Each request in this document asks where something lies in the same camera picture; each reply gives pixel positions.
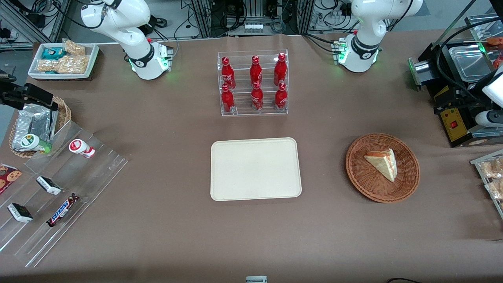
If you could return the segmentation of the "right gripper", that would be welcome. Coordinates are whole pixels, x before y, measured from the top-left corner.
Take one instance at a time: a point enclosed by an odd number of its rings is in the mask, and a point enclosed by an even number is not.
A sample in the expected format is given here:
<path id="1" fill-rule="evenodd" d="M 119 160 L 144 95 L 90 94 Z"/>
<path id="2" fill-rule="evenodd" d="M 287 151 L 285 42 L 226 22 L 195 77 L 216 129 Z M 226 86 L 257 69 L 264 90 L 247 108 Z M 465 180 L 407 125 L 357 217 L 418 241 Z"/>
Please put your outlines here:
<path id="1" fill-rule="evenodd" d="M 18 110 L 23 110 L 26 103 L 37 104 L 46 108 L 53 108 L 53 95 L 44 89 L 27 83 L 24 85 L 24 98 L 17 93 L 5 93 L 17 88 L 17 78 L 4 70 L 0 70 L 0 103 Z"/>

